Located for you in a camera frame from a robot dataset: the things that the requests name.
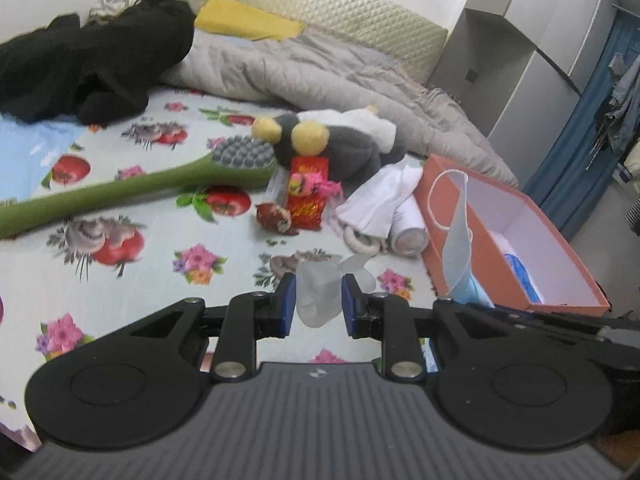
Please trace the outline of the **blue disposable face mask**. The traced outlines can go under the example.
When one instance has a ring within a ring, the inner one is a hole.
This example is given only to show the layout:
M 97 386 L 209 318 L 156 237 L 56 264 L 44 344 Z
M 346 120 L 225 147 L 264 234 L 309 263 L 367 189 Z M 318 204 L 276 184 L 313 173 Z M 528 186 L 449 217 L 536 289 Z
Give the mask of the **blue disposable face mask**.
M 432 208 L 432 197 L 439 181 L 444 177 L 460 178 L 461 185 L 454 214 L 449 224 L 440 223 Z M 435 228 L 446 233 L 446 240 L 442 248 L 442 275 L 446 284 L 446 297 L 458 304 L 479 304 L 493 309 L 494 303 L 485 292 L 484 287 L 477 281 L 472 271 L 473 231 L 469 227 L 468 212 L 468 183 L 469 175 L 459 169 L 447 169 L 441 172 L 430 187 L 426 199 L 426 210 Z

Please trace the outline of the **pink cardboard shoe box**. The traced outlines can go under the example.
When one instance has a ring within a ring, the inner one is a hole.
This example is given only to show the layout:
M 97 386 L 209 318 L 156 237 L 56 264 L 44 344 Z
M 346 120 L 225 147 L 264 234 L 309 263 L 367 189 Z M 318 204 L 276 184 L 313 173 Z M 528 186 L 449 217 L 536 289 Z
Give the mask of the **pink cardboard shoe box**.
M 422 258 L 439 296 L 447 290 L 442 275 L 446 233 L 435 228 L 426 210 L 426 199 L 434 179 L 447 169 L 459 169 L 469 175 L 466 211 L 474 235 L 472 271 L 494 304 L 521 311 L 560 311 L 590 316 L 601 316 L 610 310 L 605 294 L 570 244 L 527 195 L 452 160 L 432 155 L 424 162 L 414 197 L 430 236 Z M 435 188 L 431 204 L 436 219 L 442 224 L 449 224 L 452 219 L 460 185 L 460 178 L 449 176 L 440 180 Z M 528 300 L 492 239 L 491 231 L 502 233 L 512 244 L 544 296 L 542 304 Z

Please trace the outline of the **hanging denim clothes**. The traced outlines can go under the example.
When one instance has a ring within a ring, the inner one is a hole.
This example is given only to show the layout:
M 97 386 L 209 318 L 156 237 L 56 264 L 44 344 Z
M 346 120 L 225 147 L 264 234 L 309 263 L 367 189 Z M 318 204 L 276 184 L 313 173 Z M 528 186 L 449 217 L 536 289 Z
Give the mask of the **hanging denim clothes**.
M 639 127 L 639 58 L 635 58 L 625 73 L 620 73 L 611 94 L 594 115 L 597 135 L 589 152 L 589 169 L 598 155 L 608 148 L 621 158 L 636 138 Z

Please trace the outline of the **small red brown pouch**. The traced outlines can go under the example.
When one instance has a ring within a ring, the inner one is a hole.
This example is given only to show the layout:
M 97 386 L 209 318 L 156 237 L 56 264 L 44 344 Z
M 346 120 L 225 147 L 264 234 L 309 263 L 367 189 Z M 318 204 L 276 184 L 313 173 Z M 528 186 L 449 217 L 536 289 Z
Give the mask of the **small red brown pouch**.
M 296 236 L 299 230 L 293 226 L 291 213 L 276 203 L 262 203 L 256 206 L 256 220 L 266 231 L 285 236 Z

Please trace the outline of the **yellow pillow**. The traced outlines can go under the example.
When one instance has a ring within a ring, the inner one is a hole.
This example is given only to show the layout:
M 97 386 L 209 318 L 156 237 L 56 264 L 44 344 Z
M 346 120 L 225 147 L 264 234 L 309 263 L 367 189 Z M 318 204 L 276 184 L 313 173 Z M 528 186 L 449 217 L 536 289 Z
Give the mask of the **yellow pillow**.
M 294 38 L 305 29 L 303 23 L 235 0 L 207 0 L 198 11 L 194 27 L 209 34 L 250 41 Z

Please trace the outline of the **white cylindrical bottle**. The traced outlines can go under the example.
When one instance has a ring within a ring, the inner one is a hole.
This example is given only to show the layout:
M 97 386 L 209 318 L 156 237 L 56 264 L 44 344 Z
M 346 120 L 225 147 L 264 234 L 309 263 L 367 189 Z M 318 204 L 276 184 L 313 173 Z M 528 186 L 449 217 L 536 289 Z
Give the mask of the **white cylindrical bottle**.
M 410 195 L 394 212 L 390 238 L 392 251 L 401 257 L 421 255 L 430 242 L 418 202 Z

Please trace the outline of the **black clothing pile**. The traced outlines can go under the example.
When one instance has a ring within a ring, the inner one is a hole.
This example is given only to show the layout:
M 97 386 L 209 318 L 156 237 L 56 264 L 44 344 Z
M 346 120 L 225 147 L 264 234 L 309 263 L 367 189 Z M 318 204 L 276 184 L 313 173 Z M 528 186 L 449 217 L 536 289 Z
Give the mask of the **black clothing pile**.
M 59 15 L 1 45 L 1 111 L 28 124 L 74 116 L 105 125 L 136 116 L 160 76 L 189 53 L 194 21 L 180 0 L 141 0 L 103 25 Z

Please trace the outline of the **blue curtain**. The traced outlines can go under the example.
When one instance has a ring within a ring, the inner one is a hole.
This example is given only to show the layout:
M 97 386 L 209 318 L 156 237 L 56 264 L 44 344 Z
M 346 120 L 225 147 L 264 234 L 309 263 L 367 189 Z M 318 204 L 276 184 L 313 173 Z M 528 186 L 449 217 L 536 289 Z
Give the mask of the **blue curtain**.
M 609 148 L 593 154 L 598 109 L 610 96 L 614 80 L 608 64 L 619 53 L 627 64 L 639 55 L 639 20 L 620 12 L 584 93 L 551 151 L 524 186 L 528 195 L 571 240 L 603 196 L 618 157 Z

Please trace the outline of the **pink feather toy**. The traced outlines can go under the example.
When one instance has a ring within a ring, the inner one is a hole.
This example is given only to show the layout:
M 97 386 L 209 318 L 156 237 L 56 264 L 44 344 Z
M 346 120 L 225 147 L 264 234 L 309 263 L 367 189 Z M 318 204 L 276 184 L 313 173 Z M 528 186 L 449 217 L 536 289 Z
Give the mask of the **pink feather toy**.
M 308 172 L 301 174 L 294 172 L 288 180 L 289 196 L 319 196 L 322 198 L 330 198 L 334 196 L 341 197 L 343 189 L 340 182 L 326 180 L 320 172 Z

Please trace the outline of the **floral bed sheet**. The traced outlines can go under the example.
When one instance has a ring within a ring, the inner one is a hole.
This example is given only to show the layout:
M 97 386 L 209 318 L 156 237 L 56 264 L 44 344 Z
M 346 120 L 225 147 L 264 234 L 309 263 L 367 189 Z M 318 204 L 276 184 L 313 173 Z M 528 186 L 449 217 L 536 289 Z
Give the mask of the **floral bed sheet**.
M 21 151 L 48 168 L 38 194 L 193 162 L 225 138 L 247 136 L 270 108 L 196 91 L 160 89 L 142 115 L 92 126 L 54 144 L 42 132 Z M 84 214 L 1 244 L 1 431 L 38 448 L 24 390 L 38 368 L 186 297 L 210 306 L 250 290 L 270 292 L 304 261 L 342 262 L 330 228 L 280 236 L 261 229 L 259 191 L 171 191 Z

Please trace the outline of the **beige quilted headboard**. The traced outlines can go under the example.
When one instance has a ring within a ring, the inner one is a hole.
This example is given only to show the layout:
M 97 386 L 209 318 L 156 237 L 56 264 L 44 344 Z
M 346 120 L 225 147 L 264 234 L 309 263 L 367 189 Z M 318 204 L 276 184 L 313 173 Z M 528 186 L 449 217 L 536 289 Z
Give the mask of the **beige quilted headboard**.
M 198 12 L 207 0 L 183 0 Z M 416 81 L 431 76 L 448 30 L 390 0 L 235 0 L 378 50 Z

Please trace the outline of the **large grey penguin plush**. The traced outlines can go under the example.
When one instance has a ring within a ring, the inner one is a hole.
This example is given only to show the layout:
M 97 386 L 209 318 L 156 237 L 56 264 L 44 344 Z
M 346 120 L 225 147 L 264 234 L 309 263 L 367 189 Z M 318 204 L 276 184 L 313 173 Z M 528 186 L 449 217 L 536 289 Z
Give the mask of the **large grey penguin plush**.
M 395 124 L 368 106 L 347 112 L 306 110 L 257 118 L 252 136 L 270 144 L 279 165 L 293 169 L 296 157 L 323 158 L 329 179 L 360 185 L 408 152 Z

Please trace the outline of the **blue white tissue pack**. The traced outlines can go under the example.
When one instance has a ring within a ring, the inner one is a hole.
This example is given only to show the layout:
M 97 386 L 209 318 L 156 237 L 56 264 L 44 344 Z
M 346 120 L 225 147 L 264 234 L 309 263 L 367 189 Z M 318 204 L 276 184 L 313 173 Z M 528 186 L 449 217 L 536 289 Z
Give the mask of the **blue white tissue pack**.
M 525 264 L 518 256 L 512 244 L 502 233 L 491 231 L 490 235 L 502 253 L 503 258 L 506 259 L 506 262 L 520 283 L 528 300 L 532 304 L 542 304 L 544 302 L 544 296 L 541 295 L 535 281 L 530 276 Z

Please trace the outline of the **white tissue paper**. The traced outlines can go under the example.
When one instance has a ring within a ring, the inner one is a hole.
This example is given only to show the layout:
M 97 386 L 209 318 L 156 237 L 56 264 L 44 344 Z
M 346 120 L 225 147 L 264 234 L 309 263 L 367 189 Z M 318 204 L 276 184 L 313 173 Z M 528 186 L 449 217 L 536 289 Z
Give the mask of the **white tissue paper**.
M 335 208 L 335 217 L 361 234 L 386 238 L 396 209 L 408 200 L 421 178 L 421 166 L 386 165 Z

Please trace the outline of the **green long-handled massage brush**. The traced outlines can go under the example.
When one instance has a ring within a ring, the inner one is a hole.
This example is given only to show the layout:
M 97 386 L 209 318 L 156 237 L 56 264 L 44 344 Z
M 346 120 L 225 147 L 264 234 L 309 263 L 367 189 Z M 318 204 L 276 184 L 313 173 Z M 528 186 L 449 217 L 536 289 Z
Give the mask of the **green long-handled massage brush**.
M 270 144 L 251 136 L 232 136 L 211 153 L 185 165 L 3 206 L 1 236 L 12 237 L 78 214 L 179 188 L 260 188 L 269 182 L 275 166 Z

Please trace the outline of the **grey quilted blanket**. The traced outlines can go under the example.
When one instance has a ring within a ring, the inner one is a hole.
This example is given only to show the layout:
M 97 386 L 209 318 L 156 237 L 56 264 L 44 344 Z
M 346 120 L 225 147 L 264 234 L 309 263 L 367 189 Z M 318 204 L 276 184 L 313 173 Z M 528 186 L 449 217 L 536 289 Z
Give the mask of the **grey quilted blanket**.
M 197 30 L 189 53 L 160 80 L 232 100 L 280 100 L 301 110 L 347 112 L 373 106 L 396 125 L 410 152 L 444 156 L 518 186 L 486 136 L 444 90 L 423 87 L 381 53 L 316 30 L 280 41 Z

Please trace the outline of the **red gold packet ornament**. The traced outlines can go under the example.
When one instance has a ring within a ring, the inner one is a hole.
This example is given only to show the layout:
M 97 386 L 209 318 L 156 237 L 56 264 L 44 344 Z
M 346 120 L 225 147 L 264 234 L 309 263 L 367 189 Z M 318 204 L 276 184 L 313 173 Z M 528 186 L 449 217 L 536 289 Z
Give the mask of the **red gold packet ornament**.
M 288 178 L 286 208 L 295 229 L 319 231 L 326 198 L 321 188 L 329 177 L 329 161 L 324 157 L 295 156 Z

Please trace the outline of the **grey wardrobe cabinet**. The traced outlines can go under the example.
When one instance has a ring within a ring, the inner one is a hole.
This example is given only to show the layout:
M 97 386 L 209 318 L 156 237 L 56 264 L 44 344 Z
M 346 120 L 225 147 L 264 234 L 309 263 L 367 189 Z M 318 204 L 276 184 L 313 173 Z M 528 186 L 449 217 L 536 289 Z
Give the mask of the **grey wardrobe cabinet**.
M 613 0 L 466 0 L 431 84 L 526 185 L 585 92 Z

